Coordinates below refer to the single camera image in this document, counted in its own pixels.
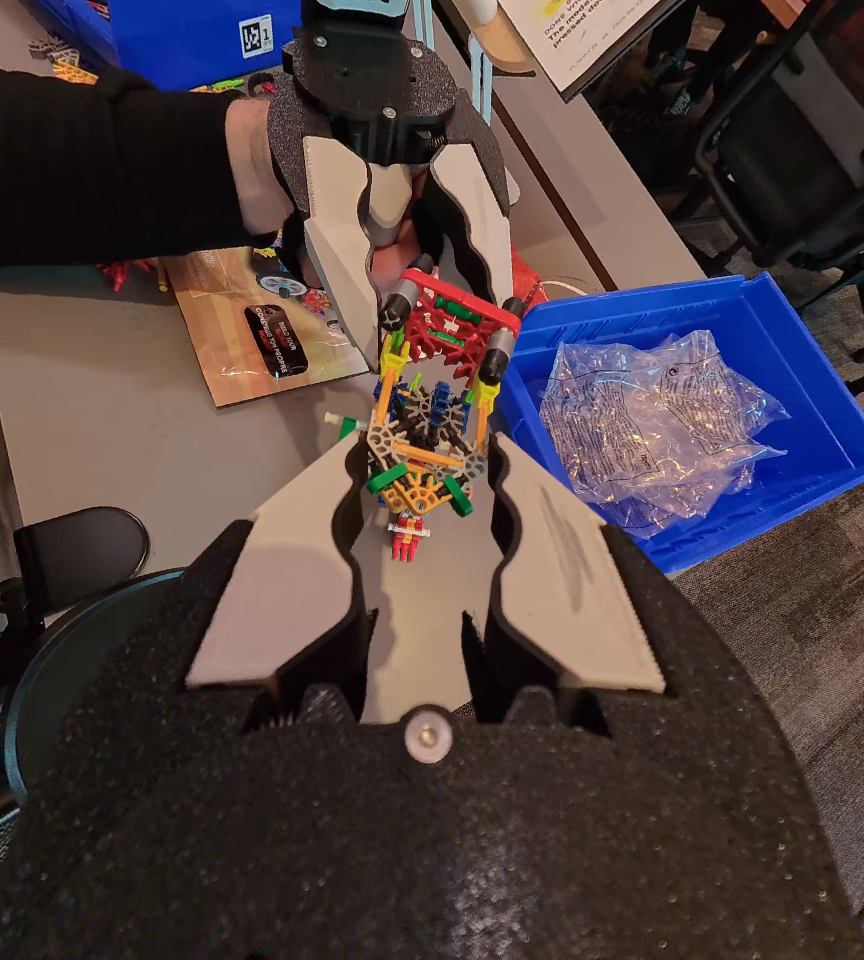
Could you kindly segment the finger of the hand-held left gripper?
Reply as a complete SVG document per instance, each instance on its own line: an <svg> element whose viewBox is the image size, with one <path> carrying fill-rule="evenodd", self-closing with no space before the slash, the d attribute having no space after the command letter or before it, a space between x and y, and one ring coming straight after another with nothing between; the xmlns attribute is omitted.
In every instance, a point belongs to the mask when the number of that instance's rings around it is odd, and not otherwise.
<svg viewBox="0 0 864 960"><path fill-rule="evenodd" d="M429 212L443 240L442 278L502 306L513 294L510 222L473 146L450 144L433 159Z"/></svg>
<svg viewBox="0 0 864 960"><path fill-rule="evenodd" d="M338 140L303 139L309 216L306 249L342 328L369 368L379 366L379 296L370 275L373 246L364 228L370 191L366 162Z"/></svg>

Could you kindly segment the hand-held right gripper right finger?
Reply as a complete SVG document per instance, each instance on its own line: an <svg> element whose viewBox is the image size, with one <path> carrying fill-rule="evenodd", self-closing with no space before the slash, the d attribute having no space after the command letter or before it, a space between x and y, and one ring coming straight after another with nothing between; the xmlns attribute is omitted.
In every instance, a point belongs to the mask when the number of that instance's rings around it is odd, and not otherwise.
<svg viewBox="0 0 864 960"><path fill-rule="evenodd" d="M488 442L489 532L501 558L484 630L462 628L474 716L511 719L527 690L560 724L597 724L599 691L666 693L600 518L506 434Z"/></svg>

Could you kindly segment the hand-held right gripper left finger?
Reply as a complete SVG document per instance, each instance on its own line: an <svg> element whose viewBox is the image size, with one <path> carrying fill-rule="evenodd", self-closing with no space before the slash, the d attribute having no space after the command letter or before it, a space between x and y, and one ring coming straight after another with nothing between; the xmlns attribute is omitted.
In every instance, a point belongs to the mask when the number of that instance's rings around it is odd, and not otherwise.
<svg viewBox="0 0 864 960"><path fill-rule="evenodd" d="M366 441L342 438L251 516L251 530L186 676L190 689L278 678L284 712L338 687L357 721L372 627L352 548L364 527Z"/></svg>

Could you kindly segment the green connector toy assembly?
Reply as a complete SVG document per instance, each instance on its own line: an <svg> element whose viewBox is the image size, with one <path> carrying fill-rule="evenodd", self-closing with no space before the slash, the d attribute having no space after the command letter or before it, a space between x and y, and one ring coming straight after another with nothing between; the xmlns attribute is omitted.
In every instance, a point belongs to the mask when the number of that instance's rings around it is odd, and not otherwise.
<svg viewBox="0 0 864 960"><path fill-rule="evenodd" d="M341 439L365 435L366 488L389 511L396 561L414 561L434 510L472 513L472 489L486 473L488 419L524 313L518 297L497 306L446 282L421 256L379 312L369 419L325 415Z"/></svg>

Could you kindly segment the small multicolour toy assembly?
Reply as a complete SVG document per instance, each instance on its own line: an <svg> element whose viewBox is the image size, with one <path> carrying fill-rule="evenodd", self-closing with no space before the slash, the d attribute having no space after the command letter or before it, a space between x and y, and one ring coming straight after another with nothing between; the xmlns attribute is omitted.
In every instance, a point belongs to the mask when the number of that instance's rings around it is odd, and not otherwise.
<svg viewBox="0 0 864 960"><path fill-rule="evenodd" d="M410 510L423 519L439 507L465 518L472 488L486 474L486 454L475 450L476 398L439 381L432 390L421 375L399 377L386 424L364 429L367 488L393 517Z"/></svg>

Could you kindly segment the person's left forearm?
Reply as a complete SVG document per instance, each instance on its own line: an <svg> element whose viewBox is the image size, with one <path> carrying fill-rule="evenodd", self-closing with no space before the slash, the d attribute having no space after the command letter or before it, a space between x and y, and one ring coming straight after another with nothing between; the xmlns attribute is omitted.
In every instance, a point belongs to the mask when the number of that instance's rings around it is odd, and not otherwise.
<svg viewBox="0 0 864 960"><path fill-rule="evenodd" d="M227 93L0 69L0 267L93 266L244 246Z"/></svg>

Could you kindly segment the person's left hand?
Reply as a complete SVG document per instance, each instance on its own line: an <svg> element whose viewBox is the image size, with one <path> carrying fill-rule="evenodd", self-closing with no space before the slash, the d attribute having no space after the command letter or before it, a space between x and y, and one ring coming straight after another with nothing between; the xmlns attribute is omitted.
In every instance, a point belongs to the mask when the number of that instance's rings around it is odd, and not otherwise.
<svg viewBox="0 0 864 960"><path fill-rule="evenodd" d="M252 237L273 237L294 210L273 170L268 116L269 103L259 99L234 100L225 114L227 153L243 224ZM413 179L413 197L394 241L374 251L371 274L382 295L390 293L401 271L421 253L412 207L422 195L426 176L423 172Z"/></svg>

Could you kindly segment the white adjustable book stand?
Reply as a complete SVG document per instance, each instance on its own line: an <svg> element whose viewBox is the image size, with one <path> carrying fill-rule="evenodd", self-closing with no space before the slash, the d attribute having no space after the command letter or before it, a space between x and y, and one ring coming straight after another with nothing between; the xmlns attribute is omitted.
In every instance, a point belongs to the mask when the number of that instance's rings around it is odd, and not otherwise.
<svg viewBox="0 0 864 960"><path fill-rule="evenodd" d="M496 1L453 2L469 29L471 102L486 124L491 123L493 74L534 76L537 63L528 45L501 11ZM414 21L412 57L416 65L427 52L435 52L433 4L405 2L406 16Z"/></svg>

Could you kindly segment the construction toy set plastic bag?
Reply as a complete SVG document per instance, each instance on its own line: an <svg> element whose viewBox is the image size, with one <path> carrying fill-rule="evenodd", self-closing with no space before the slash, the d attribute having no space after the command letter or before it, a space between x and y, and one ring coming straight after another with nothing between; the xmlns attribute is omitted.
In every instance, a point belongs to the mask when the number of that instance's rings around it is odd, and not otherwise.
<svg viewBox="0 0 864 960"><path fill-rule="evenodd" d="M216 407L299 387L366 375L362 354L343 332L328 295L292 276L281 243L199 251L168 258L178 304ZM444 357L453 378L470 385L489 339L518 327L530 308L547 302L538 274L511 253L513 294L521 308L488 304L439 276L407 270L424 281L406 320L411 359Z"/></svg>

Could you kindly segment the clear plastic bag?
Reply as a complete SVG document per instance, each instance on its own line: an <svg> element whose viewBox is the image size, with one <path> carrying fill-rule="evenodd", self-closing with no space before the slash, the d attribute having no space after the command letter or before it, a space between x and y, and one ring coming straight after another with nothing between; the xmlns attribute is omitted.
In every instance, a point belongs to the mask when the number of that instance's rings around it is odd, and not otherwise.
<svg viewBox="0 0 864 960"><path fill-rule="evenodd" d="M760 434L790 418L709 329L647 349L560 344L539 415L577 497L639 540L749 489L758 463L787 453Z"/></svg>

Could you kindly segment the large blue plastic bin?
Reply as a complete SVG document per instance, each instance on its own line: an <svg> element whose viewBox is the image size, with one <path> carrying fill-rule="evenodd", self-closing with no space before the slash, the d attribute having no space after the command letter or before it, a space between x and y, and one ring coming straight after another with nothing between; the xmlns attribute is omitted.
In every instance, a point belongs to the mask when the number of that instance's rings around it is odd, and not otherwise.
<svg viewBox="0 0 864 960"><path fill-rule="evenodd" d="M301 21L299 1L40 1L83 53L162 90L190 90L270 70Z"/></svg>

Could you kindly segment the instruction booklet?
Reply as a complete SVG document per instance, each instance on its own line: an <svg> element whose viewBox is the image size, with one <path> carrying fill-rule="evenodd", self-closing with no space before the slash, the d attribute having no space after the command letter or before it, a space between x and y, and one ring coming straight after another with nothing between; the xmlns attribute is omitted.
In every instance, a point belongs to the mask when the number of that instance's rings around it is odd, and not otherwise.
<svg viewBox="0 0 864 960"><path fill-rule="evenodd" d="M681 5L681 1L498 2L566 103Z"/></svg>

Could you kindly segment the red fan connector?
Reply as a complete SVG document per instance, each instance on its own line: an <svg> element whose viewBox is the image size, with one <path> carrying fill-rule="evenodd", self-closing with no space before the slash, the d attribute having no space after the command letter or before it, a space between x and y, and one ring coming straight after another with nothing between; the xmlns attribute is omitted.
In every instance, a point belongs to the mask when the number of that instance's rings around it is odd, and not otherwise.
<svg viewBox="0 0 864 960"><path fill-rule="evenodd" d="M134 269L140 270L146 274L158 276L158 261L156 258L139 258L131 260L119 260L115 262L100 263L96 269L105 277L109 286L115 294L119 294Z"/></svg>

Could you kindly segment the black mesh office chair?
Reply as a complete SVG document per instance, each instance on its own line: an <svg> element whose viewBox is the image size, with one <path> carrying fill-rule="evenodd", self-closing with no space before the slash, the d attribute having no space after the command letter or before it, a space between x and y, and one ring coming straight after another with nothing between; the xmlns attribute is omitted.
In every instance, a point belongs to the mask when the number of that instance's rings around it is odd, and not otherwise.
<svg viewBox="0 0 864 960"><path fill-rule="evenodd" d="M841 273L798 312L852 286L864 316L864 2L808 2L751 53L704 116L694 167L676 216L713 198L757 267Z"/></svg>

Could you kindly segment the pile of toy connectors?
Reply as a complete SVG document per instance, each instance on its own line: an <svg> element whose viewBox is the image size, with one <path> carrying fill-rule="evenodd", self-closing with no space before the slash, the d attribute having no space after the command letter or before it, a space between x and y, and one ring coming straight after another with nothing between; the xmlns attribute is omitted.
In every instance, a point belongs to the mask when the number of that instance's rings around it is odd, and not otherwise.
<svg viewBox="0 0 864 960"><path fill-rule="evenodd" d="M46 62L56 78L81 86L95 86L99 81L99 76L83 68L80 61L80 53L76 47L66 42L56 33L48 31L44 39L35 39L28 44L29 53L35 60ZM251 74L246 74L236 78L225 78L205 85L192 88L195 93L222 93L235 92L243 95L253 95L248 93L248 83Z"/></svg>

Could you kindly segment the small blue plastic bin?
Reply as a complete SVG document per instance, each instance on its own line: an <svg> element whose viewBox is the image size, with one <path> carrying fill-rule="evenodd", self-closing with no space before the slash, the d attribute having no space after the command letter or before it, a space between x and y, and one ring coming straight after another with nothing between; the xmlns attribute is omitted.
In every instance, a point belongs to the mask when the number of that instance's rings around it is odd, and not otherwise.
<svg viewBox="0 0 864 960"><path fill-rule="evenodd" d="M754 470L747 490L704 520L640 543L678 574L761 536L864 483L864 411L765 273L550 301L526 315L492 423L564 485L568 477L538 409L558 345L657 345L710 330L726 366L781 403L790 418L762 439L786 454Z"/></svg>

